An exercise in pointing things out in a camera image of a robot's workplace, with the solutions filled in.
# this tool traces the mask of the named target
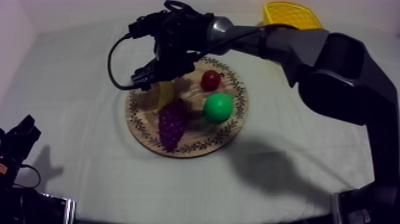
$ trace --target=yellow basket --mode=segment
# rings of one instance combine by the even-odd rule
[[[291,2],[269,2],[264,5],[264,25],[273,23],[288,24],[299,29],[323,28],[309,8]]]

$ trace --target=toy fruit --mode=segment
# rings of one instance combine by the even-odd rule
[[[233,96],[228,94],[212,94],[204,104],[203,112],[213,123],[227,120],[233,111]]]
[[[166,105],[158,116],[158,131],[161,145],[173,152],[186,130],[189,121],[189,111],[182,99],[177,99]]]
[[[174,100],[174,83],[171,81],[158,82],[160,86],[160,96],[158,97],[157,108],[153,110],[154,114],[158,114],[163,107]]]
[[[204,91],[214,91],[218,89],[221,83],[221,74],[218,74],[214,70],[208,70],[203,74],[201,78],[201,88]]]

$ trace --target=white tablecloth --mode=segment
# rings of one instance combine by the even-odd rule
[[[227,15],[255,24],[258,15]],[[0,107],[8,130],[25,115],[42,131],[27,159],[38,190],[77,201],[77,217],[119,223],[269,223],[325,214],[329,195],[373,180],[365,127],[307,108],[282,69],[240,52],[216,57],[244,81],[249,114],[237,138],[205,157],[175,160],[144,149],[124,119],[127,92],[107,77],[111,45],[134,19],[39,36]],[[394,82],[393,35],[330,24],[363,40]],[[152,55],[151,38],[125,41],[113,70],[127,83]],[[21,171],[18,181],[34,182]]]

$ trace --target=black cable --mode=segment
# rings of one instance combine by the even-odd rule
[[[221,42],[217,42],[213,45],[211,45],[210,47],[208,47],[207,49],[205,49],[204,51],[200,52],[197,56],[196,56],[196,61],[200,60],[202,57],[206,56],[207,54],[215,51],[216,49],[222,47],[223,45],[227,45],[229,43],[232,43],[240,38],[244,38],[245,36],[249,36],[252,35],[254,33],[260,32],[260,30],[262,28],[265,28],[265,31],[267,32],[267,35],[269,35],[269,33],[276,28],[287,28],[287,29],[297,29],[293,26],[287,25],[287,24],[270,24],[270,25],[266,25],[266,26],[260,26],[260,27],[256,27],[254,30],[250,30],[247,32],[244,32],[242,34],[233,36],[231,38],[225,39]]]
[[[36,188],[36,187],[38,187],[40,185],[40,183],[42,181],[42,177],[41,177],[39,171],[36,168],[34,168],[31,165],[27,165],[27,164],[22,164],[20,166],[20,168],[30,168],[33,171],[35,171],[35,173],[37,174],[37,183],[36,183],[35,186],[24,186],[24,185],[20,185],[19,183],[14,183],[15,186],[19,186],[20,188],[23,188],[23,189],[33,189],[33,188]]]
[[[111,57],[113,56],[113,52],[115,51],[116,47],[124,40],[131,38],[131,34],[127,33],[125,34],[122,38],[120,38],[110,49],[110,53],[108,53],[108,58],[107,58],[107,70],[108,70],[108,76],[111,79],[112,84],[117,88],[121,90],[131,90],[131,89],[136,89],[135,85],[132,86],[121,86],[120,84],[115,81],[114,76],[113,76],[113,71],[111,71]]]

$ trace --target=wooden plate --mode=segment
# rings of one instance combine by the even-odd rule
[[[126,119],[132,135],[148,150],[173,158],[192,158],[206,155],[221,148],[239,133],[248,111],[248,96],[244,84],[231,69],[213,58],[203,58],[195,63],[195,71],[174,80],[176,97],[190,108],[191,119],[175,152],[165,150],[158,136],[158,116],[152,110],[157,106],[160,89],[153,85],[148,92],[135,89],[126,99]],[[203,73],[215,70],[224,74],[221,85],[214,92],[204,92],[200,87]],[[218,125],[208,123],[202,116],[205,99],[213,93],[235,96],[233,113]]]

